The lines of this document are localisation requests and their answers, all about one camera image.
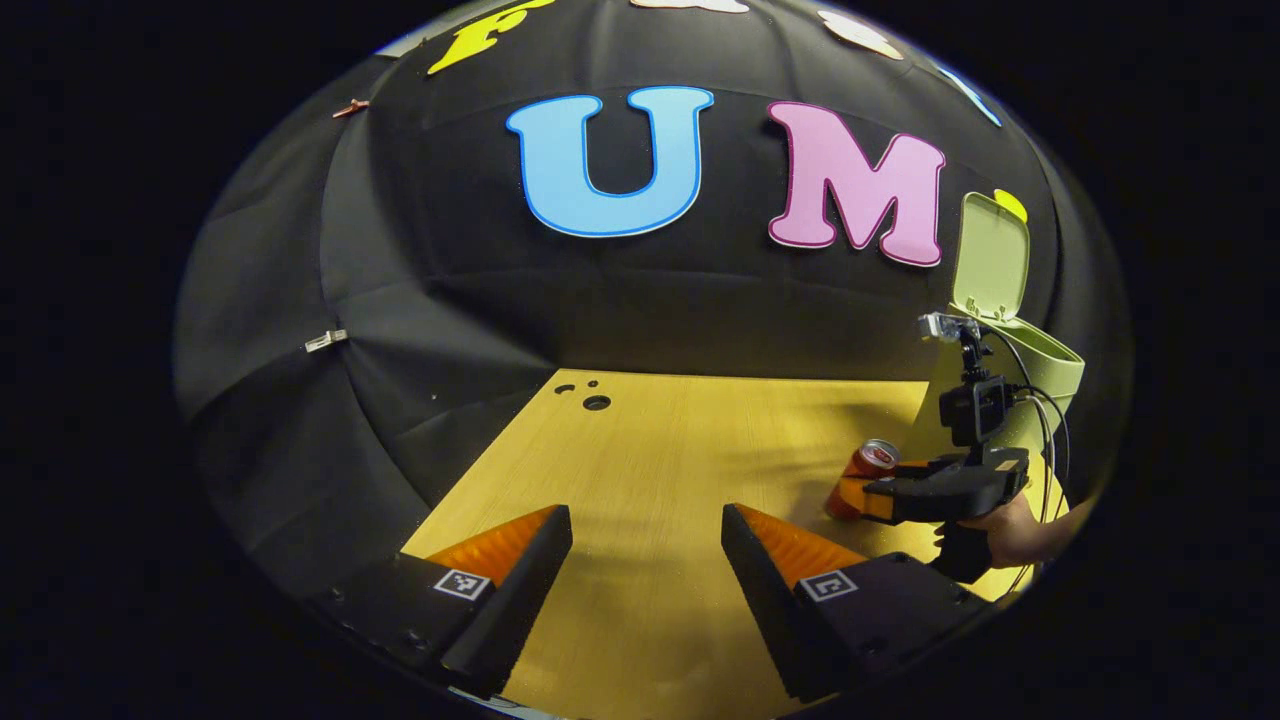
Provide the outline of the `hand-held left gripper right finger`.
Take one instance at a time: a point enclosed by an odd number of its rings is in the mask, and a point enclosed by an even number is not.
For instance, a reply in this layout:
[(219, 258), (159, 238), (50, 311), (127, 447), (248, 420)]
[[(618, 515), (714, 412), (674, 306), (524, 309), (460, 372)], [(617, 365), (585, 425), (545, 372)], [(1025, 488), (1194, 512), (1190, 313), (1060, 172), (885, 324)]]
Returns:
[(800, 701), (892, 676), (991, 615), (991, 602), (909, 553), (865, 557), (745, 503), (722, 550), (783, 688)]

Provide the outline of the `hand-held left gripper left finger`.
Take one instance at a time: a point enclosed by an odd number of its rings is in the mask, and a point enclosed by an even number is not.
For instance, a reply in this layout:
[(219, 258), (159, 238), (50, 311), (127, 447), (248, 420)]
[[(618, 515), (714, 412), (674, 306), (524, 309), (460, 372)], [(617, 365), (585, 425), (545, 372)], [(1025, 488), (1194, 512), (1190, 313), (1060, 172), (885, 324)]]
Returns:
[(426, 557), (397, 552), (310, 597), (357, 646), (433, 684), (504, 691), (573, 543), (553, 503)]

